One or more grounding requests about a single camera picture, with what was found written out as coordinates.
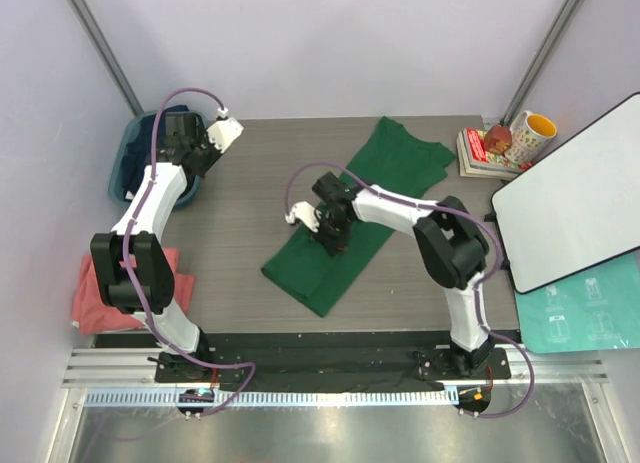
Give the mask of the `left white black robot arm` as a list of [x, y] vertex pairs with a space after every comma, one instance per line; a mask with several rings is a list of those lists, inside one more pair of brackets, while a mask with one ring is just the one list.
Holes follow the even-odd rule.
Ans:
[[156, 338], [162, 382], [208, 379], [213, 358], [203, 330], [180, 307], [161, 240], [177, 201], [224, 154], [197, 112], [171, 111], [152, 130], [141, 184], [123, 217], [90, 242], [104, 306], [133, 318]]

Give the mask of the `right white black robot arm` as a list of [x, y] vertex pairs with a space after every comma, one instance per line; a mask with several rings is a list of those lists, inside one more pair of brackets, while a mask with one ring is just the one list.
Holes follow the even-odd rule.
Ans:
[[481, 282], [489, 245], [477, 225], [464, 217], [461, 201], [424, 201], [377, 185], [349, 185], [331, 172], [317, 180], [312, 191], [322, 205], [313, 210], [307, 227], [331, 256], [346, 250], [357, 223], [381, 225], [415, 240], [427, 274], [446, 297], [453, 369], [465, 378], [483, 371], [494, 346], [486, 328]]

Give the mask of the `green t shirt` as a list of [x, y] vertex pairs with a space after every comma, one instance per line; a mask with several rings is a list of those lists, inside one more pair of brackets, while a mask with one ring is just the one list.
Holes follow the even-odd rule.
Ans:
[[[454, 152], [443, 144], [422, 141], [401, 123], [383, 117], [347, 169], [370, 184], [417, 198], [444, 180], [447, 167], [455, 160]], [[392, 234], [381, 225], [356, 223], [347, 250], [330, 256], [308, 230], [300, 228], [261, 271], [289, 296], [324, 317]]]

